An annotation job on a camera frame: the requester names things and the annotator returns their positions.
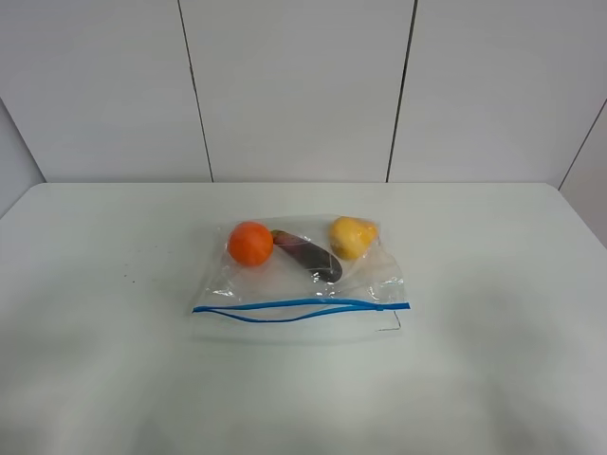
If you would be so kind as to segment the clear zip bag blue seal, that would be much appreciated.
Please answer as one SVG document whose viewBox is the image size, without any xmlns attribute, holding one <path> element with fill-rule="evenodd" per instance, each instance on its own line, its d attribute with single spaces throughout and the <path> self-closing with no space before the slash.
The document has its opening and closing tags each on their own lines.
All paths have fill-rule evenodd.
<svg viewBox="0 0 607 455">
<path fill-rule="evenodd" d="M 359 218 L 377 225 L 377 237 L 363 256 L 346 261 L 334 254 L 328 236 L 331 224 L 340 217 L 359 218 L 301 215 L 219 227 L 192 314 L 233 326 L 248 337 L 319 338 L 357 330 L 399 330 L 400 316 L 411 304 L 402 271 L 381 241 L 378 222 Z M 262 265 L 240 265 L 228 253 L 228 240 L 232 230 L 247 221 L 260 223 L 269 231 L 286 231 L 326 249 L 340 261 L 341 279 L 336 283 L 314 280 L 276 245 Z M 376 311 L 378 306 L 385 311 Z"/>
</svg>

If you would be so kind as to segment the purple toy eggplant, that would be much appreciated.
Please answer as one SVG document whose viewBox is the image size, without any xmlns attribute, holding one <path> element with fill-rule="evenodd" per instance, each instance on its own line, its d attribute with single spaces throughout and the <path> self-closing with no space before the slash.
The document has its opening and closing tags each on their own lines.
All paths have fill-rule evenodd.
<svg viewBox="0 0 607 455">
<path fill-rule="evenodd" d="M 316 244 L 280 229 L 271 232 L 273 244 L 286 253 L 316 281 L 336 283 L 342 277 L 340 261 Z"/>
</svg>

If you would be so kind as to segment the yellow toy pear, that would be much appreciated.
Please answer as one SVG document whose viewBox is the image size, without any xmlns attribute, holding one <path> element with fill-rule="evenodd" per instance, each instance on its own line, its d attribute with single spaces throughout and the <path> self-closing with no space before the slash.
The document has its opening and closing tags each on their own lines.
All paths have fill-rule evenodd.
<svg viewBox="0 0 607 455">
<path fill-rule="evenodd" d="M 340 217 L 329 228 L 329 243 L 335 255 L 346 261 L 363 256 L 376 239 L 377 225 L 373 222 Z"/>
</svg>

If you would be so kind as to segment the orange toy fruit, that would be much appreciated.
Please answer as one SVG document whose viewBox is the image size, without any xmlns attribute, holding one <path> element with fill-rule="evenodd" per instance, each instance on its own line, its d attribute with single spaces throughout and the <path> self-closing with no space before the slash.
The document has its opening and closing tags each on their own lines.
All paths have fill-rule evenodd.
<svg viewBox="0 0 607 455">
<path fill-rule="evenodd" d="M 238 224 L 228 240 L 228 253 L 240 265 L 262 265 L 272 254 L 273 237 L 262 224 L 247 221 Z"/>
</svg>

